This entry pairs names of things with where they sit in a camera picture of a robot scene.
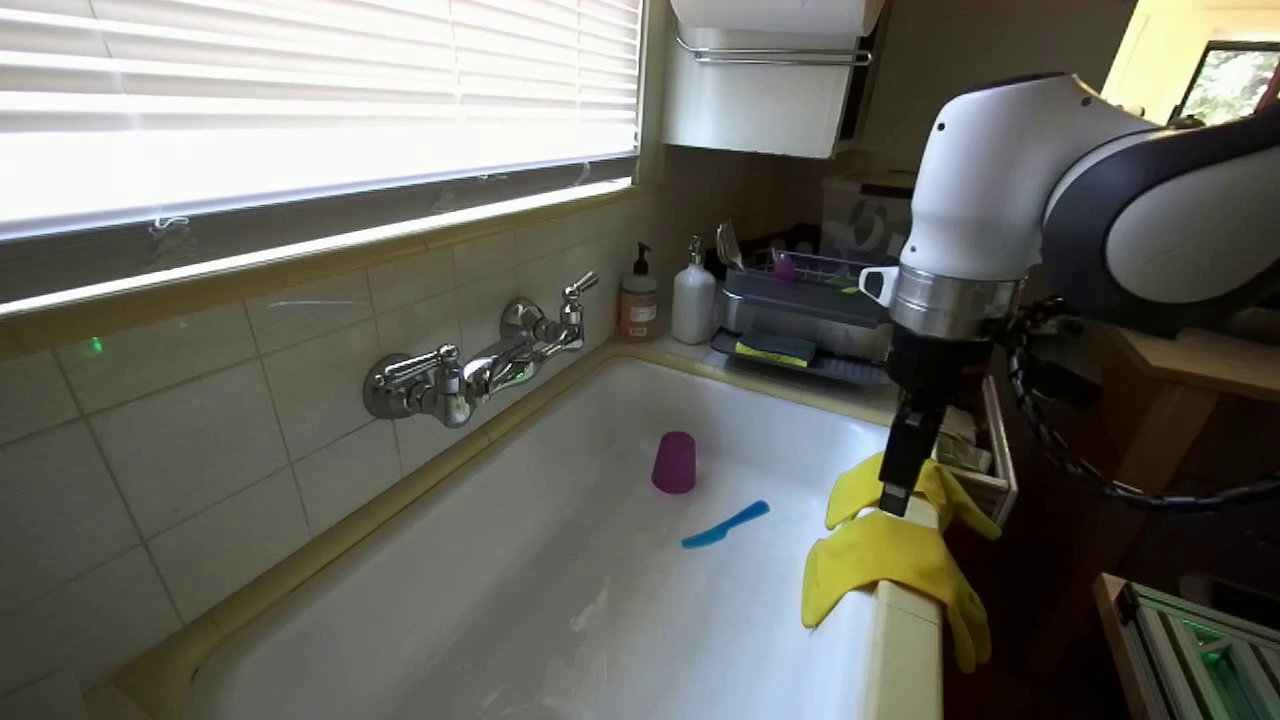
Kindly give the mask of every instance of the faucet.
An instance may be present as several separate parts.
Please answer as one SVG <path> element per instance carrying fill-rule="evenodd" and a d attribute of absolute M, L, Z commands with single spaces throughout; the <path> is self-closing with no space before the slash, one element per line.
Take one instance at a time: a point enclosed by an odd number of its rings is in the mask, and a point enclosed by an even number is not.
<path fill-rule="evenodd" d="M 584 271 L 561 287 L 561 321 L 548 321 L 548 314 L 527 295 L 511 295 L 499 314 L 499 339 L 470 359 L 458 359 L 454 344 L 439 344 L 436 351 L 420 355 L 380 355 L 364 373 L 366 417 L 399 422 L 425 414 L 446 427 L 467 424 L 475 405 L 493 392 L 527 383 L 542 359 L 562 350 L 584 350 L 584 307 L 577 295 L 596 284 L 596 271 Z"/>

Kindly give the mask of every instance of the window blind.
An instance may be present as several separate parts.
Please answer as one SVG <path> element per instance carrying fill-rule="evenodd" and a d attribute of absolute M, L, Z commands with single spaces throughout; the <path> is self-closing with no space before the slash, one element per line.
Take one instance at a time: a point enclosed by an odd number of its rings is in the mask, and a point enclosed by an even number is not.
<path fill-rule="evenodd" d="M 634 148 L 639 0 L 0 0 L 0 239 L 520 196 Z"/>

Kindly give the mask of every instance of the cable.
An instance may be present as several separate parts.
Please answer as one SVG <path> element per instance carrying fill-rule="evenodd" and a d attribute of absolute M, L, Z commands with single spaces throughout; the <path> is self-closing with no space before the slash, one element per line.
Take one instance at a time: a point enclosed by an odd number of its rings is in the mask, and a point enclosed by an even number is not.
<path fill-rule="evenodd" d="M 1092 461 L 1071 451 L 1064 434 L 1050 424 L 1045 395 L 1028 379 L 1028 355 L 1031 355 L 1037 334 L 1061 315 L 1071 315 L 1069 305 L 1061 295 L 1048 295 L 1038 305 L 1028 305 L 998 339 L 1008 344 L 1008 383 L 1010 383 L 1017 410 L 1028 417 L 1031 435 L 1038 440 L 1038 448 L 1050 451 L 1064 475 L 1080 480 L 1087 492 L 1102 500 L 1118 500 L 1143 512 L 1222 512 L 1222 509 L 1280 500 L 1280 467 L 1267 467 L 1262 480 L 1257 483 L 1239 483 L 1207 495 L 1153 495 L 1134 483 L 1111 480 Z"/>

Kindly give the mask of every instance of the soap dispenser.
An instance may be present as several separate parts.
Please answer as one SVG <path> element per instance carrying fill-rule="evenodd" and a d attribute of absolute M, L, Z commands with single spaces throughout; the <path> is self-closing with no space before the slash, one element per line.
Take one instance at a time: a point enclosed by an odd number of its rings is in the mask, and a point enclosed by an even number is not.
<path fill-rule="evenodd" d="M 691 237 L 687 267 L 675 278 L 675 287 L 671 287 L 671 338 L 679 344 L 713 339 L 713 334 L 717 334 L 717 295 L 719 295 L 719 284 L 704 267 L 700 239 Z"/>
<path fill-rule="evenodd" d="M 657 279 L 646 278 L 645 252 L 646 243 L 639 243 L 639 257 L 623 278 L 623 287 L 615 300 L 615 327 L 623 334 L 623 339 L 646 339 L 657 327 Z"/>

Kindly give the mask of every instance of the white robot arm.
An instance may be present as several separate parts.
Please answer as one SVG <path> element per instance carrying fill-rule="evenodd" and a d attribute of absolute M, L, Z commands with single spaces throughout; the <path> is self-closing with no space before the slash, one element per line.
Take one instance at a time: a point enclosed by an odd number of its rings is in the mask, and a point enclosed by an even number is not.
<path fill-rule="evenodd" d="M 1077 75 L 974 87 L 930 126 L 887 293 L 879 509 L 903 512 L 944 405 L 1045 266 L 1084 315 L 1171 334 L 1280 287 L 1280 118 L 1168 131 Z"/>

